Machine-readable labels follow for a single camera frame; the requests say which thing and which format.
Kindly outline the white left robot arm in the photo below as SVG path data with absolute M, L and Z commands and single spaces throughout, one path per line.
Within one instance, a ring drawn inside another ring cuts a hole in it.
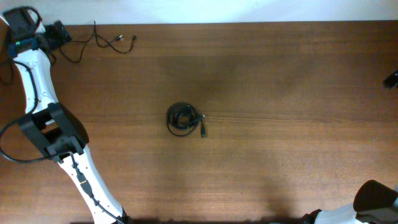
M 65 26 L 56 21 L 43 25 L 30 6 L 5 11 L 1 18 L 9 29 L 7 56 L 17 67 L 25 93 L 25 115 L 14 121 L 38 149 L 38 161 L 57 163 L 84 198 L 95 223 L 127 223 L 123 207 L 111 195 L 97 171 L 82 123 L 57 99 L 50 74 L 53 51 L 71 42 Z

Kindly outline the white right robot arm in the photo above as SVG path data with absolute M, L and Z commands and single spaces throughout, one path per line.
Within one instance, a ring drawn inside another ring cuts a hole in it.
M 366 181 L 356 193 L 353 203 L 335 210 L 315 210 L 303 217 L 270 224 L 350 224 L 397 223 L 397 189 L 376 180 Z

